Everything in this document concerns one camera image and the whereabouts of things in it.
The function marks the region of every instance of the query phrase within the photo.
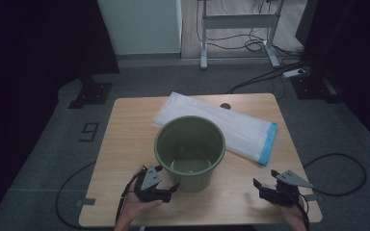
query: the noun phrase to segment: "wall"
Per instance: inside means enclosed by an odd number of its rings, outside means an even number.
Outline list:
[[[180,0],[98,0],[116,55],[180,53]]]

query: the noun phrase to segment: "bucket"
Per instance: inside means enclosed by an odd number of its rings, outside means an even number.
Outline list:
[[[225,154],[225,137],[212,121],[194,115],[166,123],[154,143],[155,157],[179,190],[205,189]]]

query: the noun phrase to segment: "table top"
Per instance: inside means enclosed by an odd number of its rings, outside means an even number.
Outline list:
[[[265,187],[274,188],[276,179],[271,169],[280,173],[290,169],[307,180],[297,150],[275,97],[270,93],[197,95],[196,99],[220,106],[227,103],[230,110],[270,120],[277,124],[277,133],[269,164],[248,160],[226,151],[216,167],[210,185],[201,192],[177,191],[170,203],[145,213],[133,225],[220,225],[278,223],[282,217],[268,201],[259,198],[253,186],[254,177]],[[158,166],[154,155],[154,140],[159,131],[152,125],[154,116],[168,97],[117,99],[92,174],[86,198],[95,199],[84,205],[80,214],[83,226],[114,226],[119,198],[136,170],[144,164]],[[165,170],[158,189],[172,186]],[[300,188],[302,194],[311,189]],[[322,219],[316,201],[309,202],[310,222]]]

